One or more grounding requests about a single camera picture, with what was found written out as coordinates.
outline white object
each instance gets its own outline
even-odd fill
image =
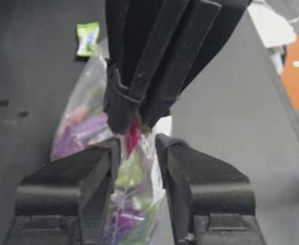
[[[252,3],[248,11],[265,48],[287,45],[296,40],[296,34],[286,19],[264,5]]]

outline dark table surface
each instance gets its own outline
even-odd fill
[[[13,215],[15,184],[47,162],[51,136],[84,62],[74,25],[100,21],[104,1],[0,0],[0,244]],[[21,118],[17,114],[27,110]]]
[[[47,162],[51,136],[84,62],[74,24],[100,21],[102,0],[0,0],[0,244],[21,178]],[[271,245],[299,245],[299,144],[279,82],[248,16],[175,106],[173,134],[251,177]],[[27,110],[27,117],[19,117]],[[160,231],[164,245],[169,236]]]
[[[299,142],[286,100],[245,14],[175,104],[172,133],[248,175],[268,245],[299,245]]]

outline plastic bag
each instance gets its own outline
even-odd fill
[[[114,137],[105,123],[104,89],[105,62],[100,47],[98,55],[88,60],[69,98],[53,140],[51,160]],[[171,123],[164,123],[167,131],[169,126]],[[141,135],[134,122],[129,134],[120,136],[121,146],[126,150],[122,150],[122,163],[108,207],[105,245],[148,244],[158,225],[156,215],[164,189],[154,150],[156,131]]]

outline small green package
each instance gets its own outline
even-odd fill
[[[76,55],[89,57],[93,53],[96,53],[97,49],[100,24],[97,22],[92,22],[88,24],[77,24],[76,35],[78,39],[78,48]]]

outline clear plastic bag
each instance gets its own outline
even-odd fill
[[[50,159],[60,159],[88,145],[114,137],[104,113],[105,62],[98,53],[85,65],[69,98],[56,132]],[[171,123],[164,124],[167,131]],[[157,210],[164,199],[161,174],[154,150],[154,133],[141,135],[134,122],[128,135],[120,136],[122,163],[110,196],[104,228],[105,245],[148,244]]]

